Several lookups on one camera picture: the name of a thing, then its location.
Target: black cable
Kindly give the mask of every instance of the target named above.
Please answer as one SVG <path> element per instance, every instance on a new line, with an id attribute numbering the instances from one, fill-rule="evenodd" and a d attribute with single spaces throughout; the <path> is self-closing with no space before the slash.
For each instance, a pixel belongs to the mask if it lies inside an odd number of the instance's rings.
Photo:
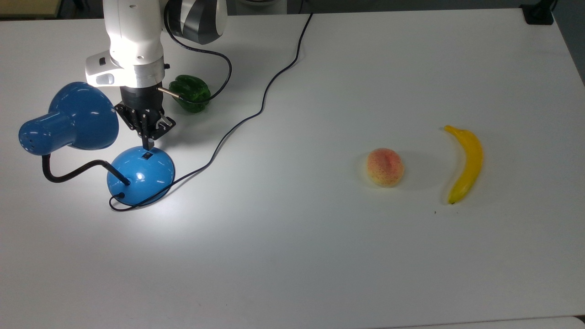
<path id="1" fill-rule="evenodd" d="M 186 44 L 180 42 L 179 40 L 177 40 L 177 38 L 173 35 L 172 31 L 171 31 L 171 27 L 168 25 L 168 2 L 166 4 L 166 6 L 164 6 L 164 12 L 163 12 L 163 19 L 164 19 L 164 27 L 167 30 L 168 36 L 171 37 L 171 39 L 173 41 L 175 41 L 179 46 L 190 50 L 192 52 L 198 52 L 198 53 L 203 53 L 203 54 L 211 54 L 211 55 L 216 55 L 219 56 L 221 58 L 223 58 L 227 63 L 228 63 L 228 76 L 225 78 L 225 81 L 223 82 L 223 84 L 221 85 L 221 87 L 213 94 L 211 95 L 209 98 L 202 100 L 202 101 L 191 101 L 188 100 L 186 98 L 184 98 L 182 95 L 179 95 L 179 100 L 182 100 L 184 102 L 190 103 L 190 104 L 203 104 L 206 103 L 212 99 L 214 99 L 217 95 L 219 95 L 219 93 L 225 88 L 225 86 L 228 84 L 228 81 L 230 79 L 230 77 L 232 76 L 232 62 L 229 60 L 229 58 L 222 54 L 222 53 L 218 53 L 218 52 L 213 52 L 212 50 L 205 50 L 205 49 L 199 49 L 199 48 L 193 48 L 193 47 L 189 47 Z"/>
<path id="2" fill-rule="evenodd" d="M 201 168 L 199 168 L 199 169 L 193 170 L 192 172 L 190 172 L 190 173 L 188 173 L 188 174 L 184 175 L 183 177 L 181 177 L 181 178 L 177 179 L 176 181 L 174 181 L 174 182 L 170 183 L 169 185 L 167 185 L 167 186 L 163 187 L 163 188 L 162 188 L 160 191 L 158 191 L 157 193 L 153 194 L 153 195 L 152 195 L 152 196 L 150 196 L 149 198 L 147 198 L 147 199 L 145 199 L 145 200 L 143 200 L 143 201 L 139 202 L 139 203 L 138 203 L 138 204 L 136 204 L 136 205 L 130 206 L 130 207 L 128 207 L 128 208 L 120 209 L 120 208 L 116 208 L 116 207 L 114 207 L 114 206 L 112 205 L 112 200 L 113 200 L 114 198 L 116 198 L 116 197 L 119 197 L 120 195 L 119 195 L 119 194 L 117 194 L 117 195 L 115 195 L 115 196 L 112 196 L 112 197 L 110 198 L 110 200 L 109 200 L 109 205 L 110 205 L 110 207 L 111 207 L 113 210 L 115 210 L 115 211 L 128 211 L 128 210 L 136 209 L 136 208 L 138 208 L 138 207 L 140 207 L 140 206 L 142 206 L 142 205 L 144 205 L 144 204 L 148 203 L 150 200 L 152 200 L 152 199 L 156 198 L 156 197 L 157 197 L 159 194 L 161 194 L 161 193 L 163 193 L 163 192 L 167 191 L 167 190 L 168 190 L 168 189 L 170 189 L 170 188 L 171 188 L 173 185 L 175 185 L 175 184 L 178 184 L 179 182 L 181 182 L 181 181 L 185 180 L 186 178 L 188 178 L 188 177 L 190 177 L 190 176 L 192 176 L 192 175 L 198 174 L 198 173 L 202 172 L 203 170 L 207 169 L 207 168 L 208 168 L 208 167 L 209 167 L 209 166 L 210 166 L 210 165 L 213 163 L 213 161 L 215 160 L 215 158 L 217 157 L 217 155 L 218 155 L 218 153 L 219 153 L 219 150 L 221 149 L 222 145 L 225 143 L 225 141 L 227 140 L 227 138 L 228 138 L 228 137 L 230 137 L 230 136 L 231 136 L 231 134 L 232 134 L 232 133 L 233 133 L 233 132 L 234 132 L 236 129 L 238 129 L 238 128 L 239 128 L 241 125 L 243 125 L 243 124 L 244 124 L 246 121 L 248 121 L 248 120 L 251 120 L 251 119 L 253 119 L 253 118 L 257 117 L 257 116 L 259 116 L 260 114 L 262 114 L 262 112 L 264 112 L 264 107 L 266 106 L 266 97 L 267 97 L 267 95 L 268 95 L 268 89 L 270 88 L 270 86 L 272 85 L 272 83 L 274 82 L 274 80 L 276 80 L 276 78 L 277 78 L 277 77 L 279 77 L 281 74 L 283 74 L 283 73 L 284 73 L 285 71 L 287 71 L 289 68 L 291 68 L 291 67 L 292 67 L 292 66 L 293 66 L 293 65 L 294 65 L 294 64 L 297 62 L 297 60 L 298 60 L 298 55 L 299 55 L 299 53 L 300 53 L 300 51 L 301 51 L 301 42 L 302 42 L 302 37 L 305 35 L 305 31 L 307 30 L 307 26 L 309 25 L 309 22 L 311 21 L 311 18 L 312 18 L 312 17 L 313 17 L 313 13 L 311 13 L 311 14 L 309 15 L 309 18 L 307 19 L 307 22 L 305 23 L 305 26 L 304 26 L 304 28 L 302 29 L 301 36 L 300 36 L 300 37 L 299 37 L 299 39 L 298 39 L 298 43 L 297 43 L 297 52 L 296 52 L 296 55 L 295 55 L 295 57 L 294 57 L 294 60 L 292 60 L 292 62 L 291 62 L 289 65 L 287 65 L 285 68 L 283 68 L 282 70 L 280 70 L 280 71 L 279 71 L 277 74 L 275 74 L 275 75 L 274 75 L 274 77 L 272 77 L 272 79 L 270 79 L 270 82 L 268 82 L 268 85 L 266 86 L 266 89 L 264 90 L 264 95 L 262 96 L 262 104 L 261 104 L 261 106 L 260 106 L 260 110 L 259 110 L 257 113 L 255 113 L 255 114 L 253 114 L 253 115 L 251 115 L 251 116 L 249 116 L 249 117 L 245 118 L 244 120 L 242 120 L 242 121 L 238 122 L 238 124 L 236 124 L 235 126 L 233 126 L 233 128 L 232 128 L 232 129 L 230 129 L 230 130 L 229 130 L 229 131 L 228 131 L 228 132 L 227 132 L 227 133 L 226 133 L 226 134 L 225 134 L 225 135 L 222 137 L 222 139 L 219 141 L 219 143 L 218 143 L 217 147 L 215 148 L 215 151 L 214 151 L 214 152 L 213 152 L 213 154 L 211 155 L 211 158 L 210 158 L 209 162 L 208 162 L 207 164 L 205 164 L 205 166 L 202 166 L 202 167 L 201 167 Z"/>

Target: lamp base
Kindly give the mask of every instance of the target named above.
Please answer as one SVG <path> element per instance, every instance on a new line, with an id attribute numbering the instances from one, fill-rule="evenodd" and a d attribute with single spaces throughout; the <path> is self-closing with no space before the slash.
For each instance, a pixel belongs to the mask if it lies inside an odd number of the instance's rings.
<path id="1" fill-rule="evenodd" d="M 141 146 L 122 152 L 112 166 L 130 180 L 124 185 L 111 173 L 108 173 L 108 189 L 113 196 L 123 193 L 123 197 L 115 197 L 126 205 L 137 205 L 153 194 L 165 188 L 175 178 L 175 165 L 164 151 L 158 148 L 145 150 Z M 151 204 L 162 198 L 167 191 L 143 203 Z"/>

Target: peach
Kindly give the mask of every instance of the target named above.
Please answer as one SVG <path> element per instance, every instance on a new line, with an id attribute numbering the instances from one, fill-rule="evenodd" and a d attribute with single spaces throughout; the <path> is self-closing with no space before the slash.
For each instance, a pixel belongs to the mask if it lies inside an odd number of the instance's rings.
<path id="1" fill-rule="evenodd" d="M 383 187 L 396 185 L 404 174 L 400 156 L 391 149 L 375 149 L 367 156 L 367 174 Z"/>

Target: white table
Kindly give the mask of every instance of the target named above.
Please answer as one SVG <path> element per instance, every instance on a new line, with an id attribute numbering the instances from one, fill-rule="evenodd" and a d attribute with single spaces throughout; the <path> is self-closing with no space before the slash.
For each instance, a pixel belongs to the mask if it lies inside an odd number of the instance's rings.
<path id="1" fill-rule="evenodd" d="M 180 176 L 255 113 L 307 16 L 230 17 L 209 49 L 233 78 L 157 143 Z M 376 328 L 585 313 L 585 89 L 556 25 L 519 9 L 315 15 L 300 61 L 215 163 L 156 204 L 115 213 L 105 171 L 63 184 L 18 144 L 26 120 L 84 80 L 102 20 L 0 22 L 2 328 Z M 212 90 L 225 63 L 163 36 Z M 116 88 L 103 91 L 119 101 Z M 446 193 L 471 129 L 484 169 Z M 53 153 L 56 174 L 140 144 Z M 367 181 L 396 150 L 393 189 Z"/>

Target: banana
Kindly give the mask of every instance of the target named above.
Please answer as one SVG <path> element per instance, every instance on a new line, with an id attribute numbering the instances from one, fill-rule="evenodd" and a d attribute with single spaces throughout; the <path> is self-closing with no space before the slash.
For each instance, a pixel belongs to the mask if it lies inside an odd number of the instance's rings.
<path id="1" fill-rule="evenodd" d="M 453 185 L 449 193 L 449 203 L 454 204 L 465 197 L 469 189 L 475 183 L 477 176 L 481 171 L 481 164 L 483 163 L 483 149 L 479 139 L 468 130 L 457 129 L 452 126 L 445 126 L 445 131 L 455 136 L 463 150 L 465 151 L 465 168 L 463 173 Z"/>

